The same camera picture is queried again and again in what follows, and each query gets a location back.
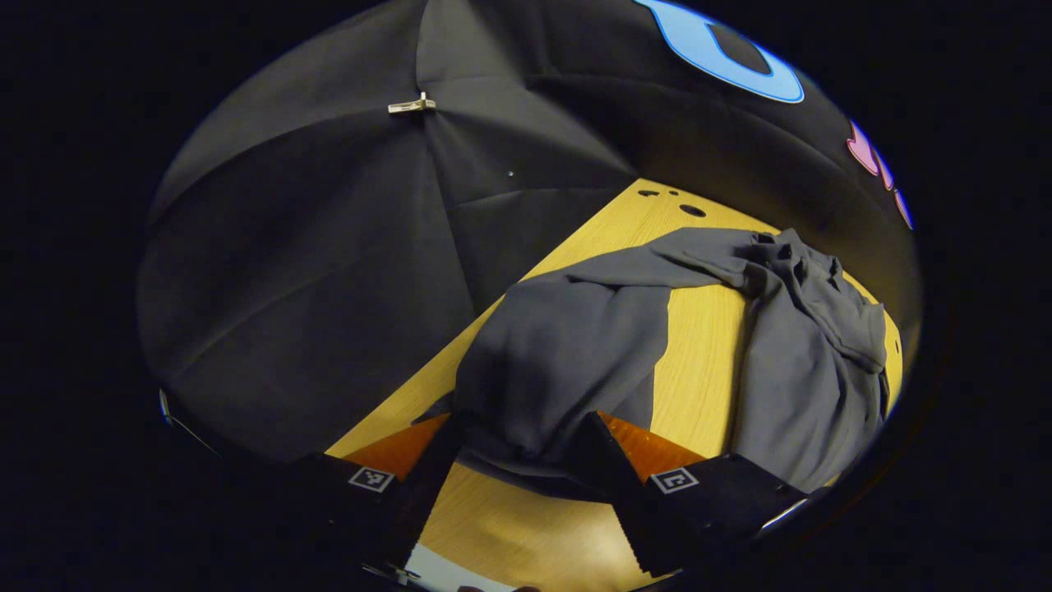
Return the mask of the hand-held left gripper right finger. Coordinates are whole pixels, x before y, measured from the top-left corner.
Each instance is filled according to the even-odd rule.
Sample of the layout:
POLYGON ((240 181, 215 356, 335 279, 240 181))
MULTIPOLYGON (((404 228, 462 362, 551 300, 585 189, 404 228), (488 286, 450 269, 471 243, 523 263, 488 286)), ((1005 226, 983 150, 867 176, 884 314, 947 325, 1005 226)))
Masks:
POLYGON ((575 475, 612 506, 651 576, 744 550, 809 499, 736 453, 705 457, 603 412, 579 424, 575 475))

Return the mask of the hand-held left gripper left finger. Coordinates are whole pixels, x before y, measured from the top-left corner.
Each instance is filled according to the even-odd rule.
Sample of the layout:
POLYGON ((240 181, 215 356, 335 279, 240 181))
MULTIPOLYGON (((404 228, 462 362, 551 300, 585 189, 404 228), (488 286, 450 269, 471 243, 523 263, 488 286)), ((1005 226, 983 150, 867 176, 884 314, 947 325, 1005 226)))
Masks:
POLYGON ((459 420, 441 414, 343 456, 308 455, 275 477, 281 509, 325 562, 406 580, 463 443, 459 420))

